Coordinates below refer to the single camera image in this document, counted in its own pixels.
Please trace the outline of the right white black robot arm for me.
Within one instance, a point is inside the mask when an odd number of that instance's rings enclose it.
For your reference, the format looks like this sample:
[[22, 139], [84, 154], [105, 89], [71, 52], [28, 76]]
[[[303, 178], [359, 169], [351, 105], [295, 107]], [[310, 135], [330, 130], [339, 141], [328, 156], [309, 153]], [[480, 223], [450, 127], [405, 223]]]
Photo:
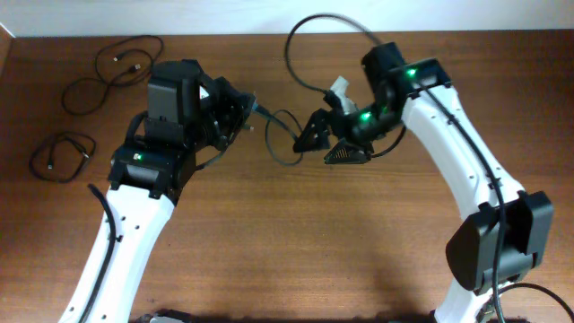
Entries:
[[324, 151], [327, 164], [363, 164], [374, 141], [400, 128], [422, 143], [447, 182], [462, 220], [446, 246], [453, 275], [432, 322], [485, 322], [496, 299], [543, 259], [553, 207], [544, 192], [527, 192], [500, 165], [467, 117], [440, 63], [404, 61], [395, 43], [361, 61], [374, 101], [359, 109], [338, 79], [296, 139], [297, 153]]

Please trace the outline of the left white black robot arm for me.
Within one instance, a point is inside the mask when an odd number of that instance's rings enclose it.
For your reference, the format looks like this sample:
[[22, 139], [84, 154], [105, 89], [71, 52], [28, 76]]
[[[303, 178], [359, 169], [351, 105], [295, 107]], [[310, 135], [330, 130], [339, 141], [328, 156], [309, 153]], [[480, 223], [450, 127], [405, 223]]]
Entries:
[[109, 189], [89, 189], [102, 220], [63, 322], [127, 322], [156, 240], [170, 220], [184, 186], [207, 167], [197, 153], [224, 154], [257, 105], [194, 59], [154, 66], [147, 108], [130, 122], [113, 152]]

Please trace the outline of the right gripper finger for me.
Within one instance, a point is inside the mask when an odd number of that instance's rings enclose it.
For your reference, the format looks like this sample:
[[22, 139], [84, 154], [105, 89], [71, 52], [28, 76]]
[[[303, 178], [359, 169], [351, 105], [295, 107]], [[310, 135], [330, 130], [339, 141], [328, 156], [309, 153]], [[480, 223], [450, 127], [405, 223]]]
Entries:
[[372, 144], [355, 144], [341, 139], [324, 157], [325, 164], [364, 164], [371, 160]]
[[331, 147], [329, 143], [332, 113], [318, 109], [309, 117], [309, 121], [295, 140], [292, 147], [295, 153], [307, 153], [326, 150]]

